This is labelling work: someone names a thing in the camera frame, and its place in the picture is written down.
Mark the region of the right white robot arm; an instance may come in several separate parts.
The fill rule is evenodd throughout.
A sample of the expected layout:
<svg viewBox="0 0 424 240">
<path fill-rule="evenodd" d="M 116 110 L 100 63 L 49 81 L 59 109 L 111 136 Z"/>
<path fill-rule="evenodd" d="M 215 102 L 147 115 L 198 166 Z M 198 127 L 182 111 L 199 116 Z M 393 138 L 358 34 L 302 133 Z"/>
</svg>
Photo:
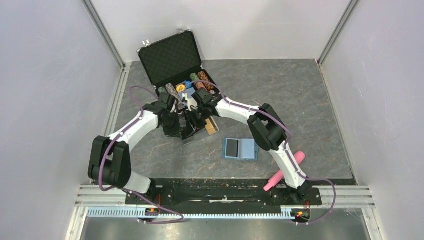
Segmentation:
<svg viewBox="0 0 424 240">
<path fill-rule="evenodd" d="M 292 134 L 269 104 L 247 105 L 225 96 L 212 95 L 204 88 L 197 90 L 191 97 L 197 104 L 196 108 L 203 114 L 248 125 L 258 147 L 268 152 L 277 163 L 283 174 L 289 199 L 295 204 L 302 204 L 309 198 L 313 184 L 301 170 L 290 149 L 289 140 Z"/>
</svg>

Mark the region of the clear card box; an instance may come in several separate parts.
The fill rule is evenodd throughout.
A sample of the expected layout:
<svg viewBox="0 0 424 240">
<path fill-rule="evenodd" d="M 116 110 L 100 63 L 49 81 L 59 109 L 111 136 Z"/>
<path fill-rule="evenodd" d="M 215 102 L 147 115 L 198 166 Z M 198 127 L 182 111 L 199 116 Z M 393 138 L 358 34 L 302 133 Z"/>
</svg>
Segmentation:
<svg viewBox="0 0 424 240">
<path fill-rule="evenodd" d="M 209 135 L 207 133 L 206 128 L 204 128 L 204 129 L 201 129 L 201 130 L 197 130 L 196 133 L 193 136 L 191 136 L 190 138 L 182 140 L 182 143 L 184 145 L 188 145 L 188 144 L 191 144 L 191 143 L 194 143 L 194 142 L 199 142 L 199 141 L 205 140 L 206 138 L 211 137 L 211 136 L 212 135 Z"/>
</svg>

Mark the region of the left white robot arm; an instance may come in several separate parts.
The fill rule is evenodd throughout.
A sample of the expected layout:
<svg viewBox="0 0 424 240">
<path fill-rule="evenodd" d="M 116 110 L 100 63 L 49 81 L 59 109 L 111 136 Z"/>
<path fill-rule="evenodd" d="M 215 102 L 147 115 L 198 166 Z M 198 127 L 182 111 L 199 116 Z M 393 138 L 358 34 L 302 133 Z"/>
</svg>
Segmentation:
<svg viewBox="0 0 424 240">
<path fill-rule="evenodd" d="M 176 98 L 168 93 L 143 106 L 123 128 L 109 136 L 97 136 L 91 147 L 88 177 L 98 182 L 101 191 L 113 188 L 138 193 L 145 204 L 153 203 L 157 190 L 152 179 L 132 170 L 131 151 L 151 131 L 162 127 L 168 135 L 180 131 Z"/>
</svg>

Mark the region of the black credit card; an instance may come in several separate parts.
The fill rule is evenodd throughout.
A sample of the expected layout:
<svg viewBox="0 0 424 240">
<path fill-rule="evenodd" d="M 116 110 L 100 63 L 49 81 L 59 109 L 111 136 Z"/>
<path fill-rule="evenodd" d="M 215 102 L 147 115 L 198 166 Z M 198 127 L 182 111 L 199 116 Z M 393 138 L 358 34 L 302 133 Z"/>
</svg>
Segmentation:
<svg viewBox="0 0 424 240">
<path fill-rule="evenodd" d="M 237 158 L 239 156 L 238 140 L 229 138 L 226 140 L 225 156 L 228 158 Z"/>
</svg>

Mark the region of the blue leather card holder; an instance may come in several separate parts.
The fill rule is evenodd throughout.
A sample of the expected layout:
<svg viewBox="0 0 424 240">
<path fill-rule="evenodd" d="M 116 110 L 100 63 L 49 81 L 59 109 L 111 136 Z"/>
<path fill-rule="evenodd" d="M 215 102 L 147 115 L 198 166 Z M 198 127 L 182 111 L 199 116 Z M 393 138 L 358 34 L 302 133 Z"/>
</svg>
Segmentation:
<svg viewBox="0 0 424 240">
<path fill-rule="evenodd" d="M 227 139 L 235 139 L 239 141 L 237 158 L 225 156 Z M 225 160 L 257 162 L 258 154 L 259 154 L 259 147 L 253 138 L 225 137 L 222 141 L 222 158 Z"/>
</svg>

